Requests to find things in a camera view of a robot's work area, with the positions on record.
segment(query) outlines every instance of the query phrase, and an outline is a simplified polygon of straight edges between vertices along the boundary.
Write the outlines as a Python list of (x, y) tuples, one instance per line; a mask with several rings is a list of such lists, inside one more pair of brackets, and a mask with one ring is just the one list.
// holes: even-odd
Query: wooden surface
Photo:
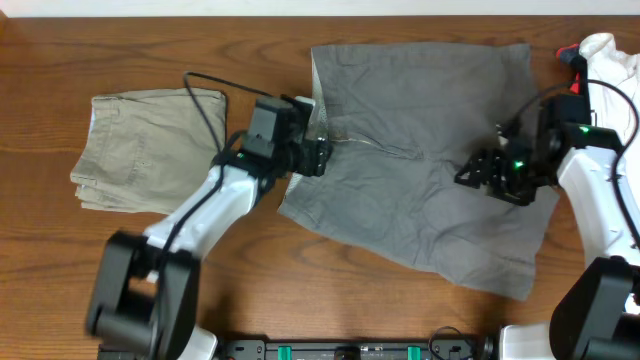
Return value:
[[(69, 173), (85, 145), (92, 96), (181, 87), (187, 69), (310, 95), (310, 47), (409, 41), (529, 42), (545, 86), (570, 75), (554, 59), (557, 48), (610, 31), (637, 53), (638, 28), (633, 17), (11, 19), (0, 46), (0, 357), (95, 358), (83, 322), (104, 242), (159, 219), (82, 210), (74, 197)], [(230, 130), (245, 128), (253, 98), (227, 93)], [(203, 327), (272, 339), (426, 338), (443, 325), (484, 332), (548, 320), (583, 270), (565, 197), (537, 257), (533, 293), (519, 303), (305, 231), (276, 213), (285, 187), (206, 260)]]
[(2, 33), (4, 31), (4, 27), (7, 24), (7, 15), (5, 15), (2, 10), (0, 10), (0, 39), (2, 39)]

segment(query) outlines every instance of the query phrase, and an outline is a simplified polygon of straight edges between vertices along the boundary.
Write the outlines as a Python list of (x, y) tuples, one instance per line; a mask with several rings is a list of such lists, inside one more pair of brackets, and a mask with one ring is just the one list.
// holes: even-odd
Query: red component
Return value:
[(558, 49), (558, 51), (556, 51), (556, 59), (560, 58), (560, 53), (562, 53), (563, 51), (568, 50), (568, 49), (577, 48), (577, 47), (580, 47), (580, 44), (573, 44), (573, 45), (565, 46), (563, 48)]
[[(576, 74), (576, 80), (580, 80), (580, 74)], [(573, 92), (573, 93), (579, 94), (580, 93), (580, 83), (575, 83), (575, 84), (571, 85), (569, 90), (571, 90), (571, 92)]]

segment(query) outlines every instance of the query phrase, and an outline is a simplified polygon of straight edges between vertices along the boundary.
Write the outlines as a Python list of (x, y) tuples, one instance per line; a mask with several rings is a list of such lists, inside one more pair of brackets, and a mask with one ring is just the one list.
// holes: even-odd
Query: folded khaki pants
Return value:
[[(224, 144), (226, 99), (194, 89)], [(87, 145), (71, 172), (82, 207), (169, 214), (204, 182), (216, 148), (185, 89), (96, 96)]]

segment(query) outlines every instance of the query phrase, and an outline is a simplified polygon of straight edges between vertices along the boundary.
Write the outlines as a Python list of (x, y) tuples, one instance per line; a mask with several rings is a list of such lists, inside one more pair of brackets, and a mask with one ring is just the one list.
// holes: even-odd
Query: gray shorts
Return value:
[[(455, 284), (526, 299), (558, 196), (543, 188), (518, 207), (453, 177), (535, 94), (529, 46), (346, 45), (312, 55), (334, 153), (326, 174), (301, 179), (279, 212)], [(534, 112), (523, 119), (531, 135)]]

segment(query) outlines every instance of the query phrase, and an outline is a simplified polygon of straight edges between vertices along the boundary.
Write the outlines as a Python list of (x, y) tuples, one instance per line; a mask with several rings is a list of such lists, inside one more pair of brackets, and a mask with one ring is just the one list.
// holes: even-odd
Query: black cable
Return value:
[(436, 332), (433, 333), (433, 335), (431, 335), (431, 337), (429, 338), (429, 351), (431, 352), (431, 355), (433, 355), (435, 358), (437, 358), (438, 360), (445, 360), (442, 356), (440, 356), (437, 352), (433, 351), (433, 338), (435, 338), (436, 336), (438, 336), (438, 334), (442, 331), (442, 330), (451, 330), (454, 331), (456, 333), (458, 333), (458, 335), (460, 335), (462, 337), (462, 340), (467, 343), (467, 345), (469, 345), (469, 347), (471, 348), (471, 356), (466, 357), (466, 358), (462, 358), (460, 360), (467, 360), (467, 359), (471, 359), (473, 358), (474, 352), (475, 352), (475, 347), (474, 345), (467, 340), (464, 335), (462, 335), (462, 333), (460, 332), (460, 330), (454, 328), (453, 326), (443, 326), (439, 329), (436, 330)]
[[(230, 151), (233, 144), (235, 144), (236, 141), (238, 141), (238, 139), (245, 133), (246, 133), (246, 130), (240, 130), (240, 131), (236, 131), (233, 135), (231, 135), (231, 137), (229, 138), (229, 141), (224, 146), (224, 149), (222, 149), (222, 153), (226, 151)], [(182, 229), (182, 227), (187, 222), (189, 217), (191, 217), (191, 215), (193, 215), (193, 213), (195, 213), (200, 208), (200, 206), (202, 206), (202, 204), (204, 204), (207, 200), (209, 200), (209, 198), (211, 198), (213, 194), (215, 194), (218, 190), (220, 190), (220, 188), (222, 187), (223, 179), (224, 179), (224, 164), (220, 166), (220, 176), (218, 177), (218, 180), (216, 181), (215, 185), (211, 188), (211, 190), (209, 190), (209, 192), (205, 196), (203, 196), (195, 205), (193, 205), (193, 207), (191, 207), (191, 209), (189, 209), (189, 211), (187, 211), (182, 216), (182, 218), (180, 218), (180, 220), (178, 220), (176, 224), (173, 225), (173, 228), (171, 228), (171, 232), (167, 237), (167, 241), (164, 243), (164, 246), (162, 248), (161, 258), (169, 252), (169, 249), (171, 248), (171, 244), (173, 244), (173, 241), (175, 240), (176, 236), (180, 232), (180, 229)]]
[[(196, 106), (196, 108), (198, 109), (198, 112), (200, 113), (200, 116), (202, 116), (202, 119), (204, 120), (204, 122), (207, 125), (207, 128), (209, 129), (209, 132), (211, 133), (211, 137), (213, 137), (213, 141), (216, 145), (216, 150), (218, 152), (220, 152), (220, 144), (222, 143), (218, 137), (216, 136), (215, 132), (213, 131), (213, 126), (211, 126), (211, 121), (209, 121), (209, 118), (207, 117), (207, 114), (204, 112), (204, 109), (202, 108), (202, 105), (200, 105), (200, 102), (198, 101), (198, 99), (196, 98), (196, 96), (193, 93), (193, 89), (191, 88), (191, 84), (189, 84), (189, 76), (193, 76), (193, 77), (198, 77), (201, 79), (206, 79), (206, 80), (210, 80), (210, 81), (215, 81), (221, 84), (225, 84), (225, 85), (229, 85), (235, 88), (238, 88), (240, 90), (244, 90), (244, 91), (248, 91), (254, 94), (258, 94), (258, 95), (263, 95), (263, 96), (268, 96), (268, 97), (273, 97), (273, 95), (264, 92), (262, 90), (258, 90), (258, 89), (254, 89), (254, 88), (250, 88), (248, 86), (244, 86), (241, 84), (237, 84), (234, 83), (232, 81), (228, 81), (228, 80), (224, 80), (224, 79), (220, 79), (217, 78), (215, 76), (211, 76), (211, 75), (207, 75), (207, 74), (202, 74), (202, 73), (198, 73), (198, 72), (194, 72), (194, 71), (187, 71), (182, 75), (182, 81), (184, 83), (184, 87), (185, 89), (187, 89), (187, 92), (189, 93), (189, 96), (191, 97), (191, 100), (193, 101), (193, 104)], [(229, 106), (225, 107), (225, 119), (229, 118)], [(223, 125), (224, 125), (224, 138), (227, 138), (227, 120), (223, 121)]]
[(605, 88), (613, 90), (616, 94), (620, 95), (627, 102), (627, 104), (629, 104), (629, 107), (631, 108), (631, 111), (633, 112), (633, 116), (634, 116), (634, 119), (635, 119), (635, 128), (633, 129), (633, 134), (629, 138), (629, 141), (627, 141), (627, 143), (622, 146), (622, 149), (620, 149), (620, 151), (617, 153), (615, 159), (613, 160), (613, 163), (611, 164), (610, 177), (611, 177), (611, 184), (613, 186), (613, 193), (614, 193), (614, 195), (616, 197), (616, 201), (618, 202), (618, 207), (620, 207), (620, 211), (622, 212), (622, 216), (624, 217), (624, 220), (627, 223), (627, 226), (629, 227), (629, 231), (631, 232), (631, 237), (633, 238), (633, 241), (635, 242), (636, 247), (638, 248), (638, 250), (640, 250), (640, 235), (638, 234), (638, 229), (636, 228), (636, 225), (635, 225), (633, 219), (631, 218), (631, 214), (629, 213), (629, 210), (627, 209), (627, 205), (624, 203), (624, 199), (622, 198), (622, 192), (620, 191), (620, 184), (618, 184), (618, 179), (620, 178), (620, 175), (618, 174), (618, 164), (620, 163), (620, 160), (624, 156), (624, 153), (627, 151), (627, 149), (629, 148), (631, 143), (633, 143), (633, 141), (635, 140), (635, 137), (638, 134), (638, 127), (640, 126), (640, 115), (638, 115), (638, 109), (633, 104), (633, 100), (631, 100), (627, 96), (627, 94), (622, 92), (622, 90), (618, 89), (617, 87), (615, 87), (615, 86), (613, 86), (613, 85), (611, 85), (611, 84), (609, 84), (607, 82), (600, 81), (600, 80), (594, 80), (594, 79), (578, 79), (578, 80), (567, 81), (567, 82), (564, 82), (564, 83), (553, 85), (551, 87), (548, 87), (548, 88), (542, 90), (536, 96), (531, 98), (531, 100), (529, 100), (527, 103), (525, 103), (516, 112), (516, 114), (513, 117), (513, 119), (515, 121), (520, 121), (520, 116), (531, 105), (533, 105), (536, 101), (542, 99), (543, 97), (547, 96), (548, 94), (550, 94), (550, 93), (552, 93), (552, 92), (554, 92), (556, 90), (559, 90), (559, 89), (562, 89), (562, 88), (566, 88), (566, 87), (569, 87), (569, 86), (571, 86), (573, 84), (578, 84), (578, 83), (583, 84), (583, 85), (596, 84), (596, 85), (600, 85), (600, 86), (603, 86)]
[[(238, 141), (238, 139), (244, 135), (246, 133), (246, 130), (240, 130), (240, 131), (236, 131), (233, 135), (231, 135), (231, 138), (229, 138), (229, 141), (227, 142), (227, 144), (225, 145), (224, 149), (222, 151), (229, 151), (231, 149), (231, 147), (233, 146), (233, 144), (235, 144), (236, 141)], [(169, 250), (171, 249), (171, 245), (173, 244), (173, 241), (175, 240), (176, 236), (178, 235), (178, 233), (180, 232), (180, 229), (182, 229), (182, 227), (184, 226), (184, 224), (187, 222), (187, 220), (189, 219), (189, 217), (191, 217), (191, 215), (193, 215), (193, 213), (195, 213), (200, 206), (202, 206), (202, 204), (204, 204), (207, 200), (209, 200), (209, 198), (211, 198), (211, 196), (213, 196), (213, 194), (215, 194), (216, 192), (218, 192), (218, 190), (220, 190), (220, 188), (222, 187), (222, 182), (224, 180), (224, 164), (220, 165), (220, 176), (218, 177), (218, 180), (216, 180), (216, 183), (213, 185), (213, 187), (211, 188), (211, 190), (209, 190), (209, 192), (207, 192), (207, 194), (200, 199), (195, 205), (193, 205), (193, 207), (191, 207), (191, 209), (189, 209), (189, 211), (187, 211), (182, 218), (180, 218), (180, 220), (178, 220), (178, 222), (176, 222), (176, 224), (173, 226), (173, 228), (171, 228), (171, 232), (169, 233), (169, 236), (167, 237), (167, 241), (164, 243), (164, 246), (162, 247), (162, 251), (161, 251), (161, 255), (160, 255), (160, 261), (161, 263), (158, 266), (158, 289), (156, 292), (156, 296), (155, 296), (155, 303), (157, 305), (157, 309), (156, 309), (156, 323), (154, 324), (154, 343), (152, 344), (152, 348), (150, 351), (149, 356), (147, 357), (147, 360), (155, 360), (157, 357), (157, 347), (160, 343), (161, 337), (162, 337), (162, 311), (164, 310), (162, 307), (162, 301), (160, 301), (160, 297), (161, 294), (164, 292), (165, 289), (165, 285), (164, 285), (164, 277), (162, 276), (162, 267), (164, 266), (164, 260), (166, 259), (166, 254), (169, 252)]]

